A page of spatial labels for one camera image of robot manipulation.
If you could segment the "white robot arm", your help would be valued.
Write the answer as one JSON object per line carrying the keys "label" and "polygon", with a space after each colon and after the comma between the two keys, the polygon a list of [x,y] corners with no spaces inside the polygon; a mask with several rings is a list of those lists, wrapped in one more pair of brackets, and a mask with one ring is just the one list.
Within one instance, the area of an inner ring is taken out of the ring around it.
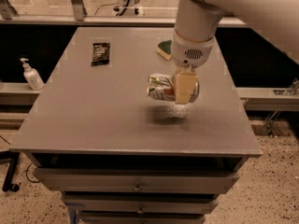
{"label": "white robot arm", "polygon": [[299,0],[179,0],[171,43],[177,67],[175,102],[190,101],[221,19],[232,14],[293,61],[299,62]]}

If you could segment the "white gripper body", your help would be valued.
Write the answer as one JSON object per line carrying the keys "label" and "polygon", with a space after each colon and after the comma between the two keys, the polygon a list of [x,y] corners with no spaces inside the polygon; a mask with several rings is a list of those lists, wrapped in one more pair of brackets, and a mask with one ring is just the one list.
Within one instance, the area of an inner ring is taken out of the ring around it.
{"label": "white gripper body", "polygon": [[193,42],[174,31],[171,42],[172,59],[178,67],[200,67],[208,60],[213,44],[213,38],[205,42]]}

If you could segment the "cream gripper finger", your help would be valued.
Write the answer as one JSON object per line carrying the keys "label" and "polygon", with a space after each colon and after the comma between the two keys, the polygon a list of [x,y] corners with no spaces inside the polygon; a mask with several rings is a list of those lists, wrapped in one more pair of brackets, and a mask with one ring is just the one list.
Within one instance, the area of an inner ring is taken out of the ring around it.
{"label": "cream gripper finger", "polygon": [[187,104],[193,94],[198,76],[190,67],[178,67],[175,73],[175,95],[176,103],[179,105]]}

